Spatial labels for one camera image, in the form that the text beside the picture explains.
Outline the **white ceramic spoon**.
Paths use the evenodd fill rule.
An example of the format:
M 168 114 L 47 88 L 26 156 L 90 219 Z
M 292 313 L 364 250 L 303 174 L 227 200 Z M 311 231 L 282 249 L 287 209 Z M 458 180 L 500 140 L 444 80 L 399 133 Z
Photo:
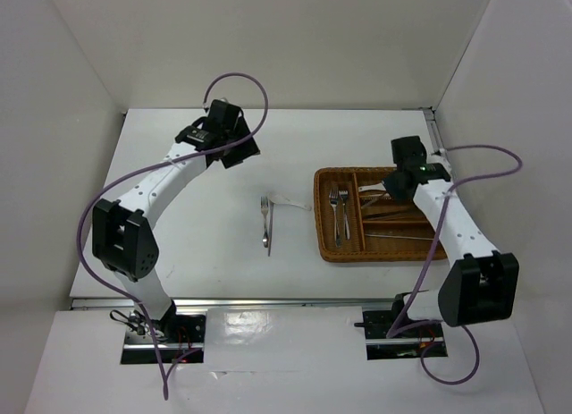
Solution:
M 389 198 L 386 191 L 363 191 L 358 193 L 360 199 Z
M 358 187 L 359 192 L 366 192 L 370 190 L 380 190 L 385 191 L 385 187 L 382 183 L 370 184 L 370 185 L 362 185 Z
M 285 197 L 284 195 L 282 195 L 281 193 L 278 192 L 270 192 L 268 194 L 269 199 L 276 205 L 286 205 L 286 206 L 293 206 L 293 207 L 298 207 L 301 209 L 304 209 L 306 211 L 311 211 L 312 207 L 309 206 L 308 204 L 293 200 L 293 199 L 289 199 L 287 197 Z

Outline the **silver fork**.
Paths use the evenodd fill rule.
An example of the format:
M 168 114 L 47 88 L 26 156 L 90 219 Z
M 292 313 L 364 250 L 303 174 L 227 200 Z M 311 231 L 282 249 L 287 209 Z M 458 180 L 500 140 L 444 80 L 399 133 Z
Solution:
M 349 228 L 349 218 L 348 218 L 348 199 L 349 199 L 349 191 L 348 190 L 340 190 L 339 191 L 339 198 L 342 206 L 342 213 L 343 213 L 343 224 L 344 224 L 344 234 L 345 239 L 350 240 L 350 228 Z
M 339 248 L 341 246 L 341 231 L 338 222 L 337 208 L 339 204 L 339 190 L 336 185 L 333 185 L 329 192 L 329 203 L 332 208 L 333 213 L 333 233 L 335 246 Z
M 260 211 L 263 217 L 263 246 L 269 246 L 269 232 L 268 232 L 268 214 L 269 214 L 269 199 L 267 196 L 262 196 L 260 199 Z

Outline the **silver knife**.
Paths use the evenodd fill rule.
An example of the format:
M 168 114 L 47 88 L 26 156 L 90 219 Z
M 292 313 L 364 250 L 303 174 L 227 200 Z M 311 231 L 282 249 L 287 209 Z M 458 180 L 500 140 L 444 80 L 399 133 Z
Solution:
M 272 244 L 273 244 L 273 209 L 274 209 L 274 203 L 272 202 L 272 200 L 270 198 L 268 198 L 268 203 L 269 203 L 269 223 L 268 223 L 269 241 L 268 241 L 268 247 L 267 247 L 267 256 L 270 257 L 271 253 L 272 253 Z

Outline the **silver chopstick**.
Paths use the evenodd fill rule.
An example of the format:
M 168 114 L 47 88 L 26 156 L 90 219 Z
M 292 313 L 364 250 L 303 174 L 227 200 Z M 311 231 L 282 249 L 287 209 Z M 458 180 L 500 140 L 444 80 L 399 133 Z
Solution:
M 404 236 L 404 235 L 389 235 L 380 233 L 366 233 L 365 237 L 379 238 L 379 239 L 394 239 L 394 240 L 409 240 L 409 241 L 432 241 L 433 238 Z

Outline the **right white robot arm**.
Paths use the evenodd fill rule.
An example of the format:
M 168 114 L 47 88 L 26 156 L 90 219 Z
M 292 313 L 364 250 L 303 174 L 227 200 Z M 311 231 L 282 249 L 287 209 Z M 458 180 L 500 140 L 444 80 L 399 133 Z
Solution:
M 487 239 L 458 197 L 458 187 L 469 180 L 454 180 L 443 151 L 429 155 L 418 136 L 393 140 L 391 151 L 396 168 L 383 187 L 392 199 L 412 200 L 434 237 L 412 292 L 394 301 L 388 335 L 409 335 L 433 322 L 459 327 L 509 318 L 519 263 Z M 443 247 L 450 271 L 440 289 L 422 291 L 437 247 Z

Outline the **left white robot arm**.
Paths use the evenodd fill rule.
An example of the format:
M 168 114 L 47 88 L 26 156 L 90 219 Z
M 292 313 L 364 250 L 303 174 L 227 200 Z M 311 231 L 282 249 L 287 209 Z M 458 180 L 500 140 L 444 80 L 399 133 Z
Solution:
M 206 115 L 175 137 L 162 167 L 118 199 L 100 199 L 92 209 L 92 254 L 139 300 L 139 313 L 148 315 L 145 330 L 158 342 L 174 337 L 181 317 L 156 272 L 159 248 L 153 229 L 178 194 L 213 162 L 230 168 L 257 155 L 259 148 L 253 139 L 212 155 L 202 154 L 249 134 L 243 110 L 215 100 Z M 194 152 L 201 155 L 190 158 Z

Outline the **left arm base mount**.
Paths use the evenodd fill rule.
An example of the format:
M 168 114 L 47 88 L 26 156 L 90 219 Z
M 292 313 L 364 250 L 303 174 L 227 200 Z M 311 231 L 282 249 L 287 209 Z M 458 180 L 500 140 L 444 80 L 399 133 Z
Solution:
M 109 317 L 125 326 L 121 363 L 123 365 L 156 364 L 157 358 L 151 332 L 143 316 L 138 311 L 128 314 L 113 309 Z M 186 354 L 182 363 L 202 363 L 206 334 L 206 315 L 183 315 L 181 324 L 169 334 L 156 330 L 158 349 L 163 363 L 172 363 Z

